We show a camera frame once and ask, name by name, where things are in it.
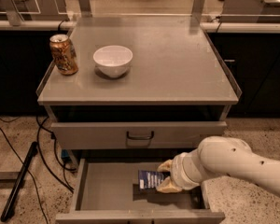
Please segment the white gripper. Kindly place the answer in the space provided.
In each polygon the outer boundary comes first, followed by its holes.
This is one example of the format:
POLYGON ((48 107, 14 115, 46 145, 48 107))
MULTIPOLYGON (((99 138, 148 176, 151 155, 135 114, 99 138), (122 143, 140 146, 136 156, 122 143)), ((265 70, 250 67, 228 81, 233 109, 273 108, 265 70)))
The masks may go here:
POLYGON ((203 182, 203 171, 197 151, 183 152, 159 165, 158 172, 171 173, 157 187, 161 193, 178 193, 194 189, 203 182))

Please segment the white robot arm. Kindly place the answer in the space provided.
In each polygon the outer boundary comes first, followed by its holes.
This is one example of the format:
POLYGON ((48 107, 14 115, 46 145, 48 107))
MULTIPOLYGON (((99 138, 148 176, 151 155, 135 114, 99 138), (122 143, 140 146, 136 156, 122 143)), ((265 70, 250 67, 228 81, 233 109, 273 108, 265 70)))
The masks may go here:
POLYGON ((157 171, 170 173, 156 187, 161 193, 191 190, 206 180, 230 176, 280 198, 280 161, 255 154, 248 143, 238 138, 204 138, 196 149, 176 155, 162 163, 157 171))

